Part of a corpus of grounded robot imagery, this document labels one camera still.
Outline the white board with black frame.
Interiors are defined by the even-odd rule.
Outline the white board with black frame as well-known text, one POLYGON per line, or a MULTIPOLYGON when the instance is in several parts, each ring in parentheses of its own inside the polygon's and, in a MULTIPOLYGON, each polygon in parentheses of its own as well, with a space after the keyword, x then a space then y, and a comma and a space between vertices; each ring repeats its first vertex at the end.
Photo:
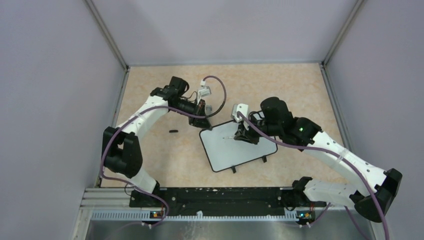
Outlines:
POLYGON ((211 170, 215 173, 231 169, 236 172, 236 167, 248 162, 261 159, 267 161, 267 156, 278 151, 276 143, 260 138, 258 144, 250 144, 223 137, 234 136, 238 124, 227 121, 215 125, 211 130, 201 130, 199 138, 204 148, 211 170))

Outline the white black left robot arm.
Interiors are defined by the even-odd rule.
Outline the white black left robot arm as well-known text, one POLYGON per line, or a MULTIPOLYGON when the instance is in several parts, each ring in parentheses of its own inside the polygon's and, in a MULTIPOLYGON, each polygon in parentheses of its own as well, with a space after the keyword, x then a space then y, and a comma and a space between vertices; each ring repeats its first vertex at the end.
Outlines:
POLYGON ((209 111, 203 99, 211 94, 210 87, 202 82, 195 92, 194 101, 184 97, 189 88, 187 81, 173 76, 168 85, 155 88, 128 120, 117 127, 107 127, 103 132, 102 168, 118 174, 124 183, 142 190, 141 200, 149 207, 156 206, 161 198, 156 190, 159 183, 143 168, 141 140, 150 128, 170 111, 186 113, 191 126, 201 129, 212 127, 206 117, 209 111))

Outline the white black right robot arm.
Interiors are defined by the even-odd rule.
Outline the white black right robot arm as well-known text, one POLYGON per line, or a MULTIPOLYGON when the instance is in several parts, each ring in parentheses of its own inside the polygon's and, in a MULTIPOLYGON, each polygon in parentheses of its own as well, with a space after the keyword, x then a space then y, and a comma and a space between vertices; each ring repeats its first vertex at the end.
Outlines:
POLYGON ((327 202, 353 207, 365 219, 381 223, 400 188, 403 175, 395 168, 384 170, 361 159, 332 139, 306 117, 295 117, 285 101, 276 96, 260 103, 260 111, 235 104, 231 117, 238 123, 234 140, 258 144, 268 139, 312 156, 344 177, 348 183, 324 182, 302 177, 293 182, 293 200, 299 206, 327 202))

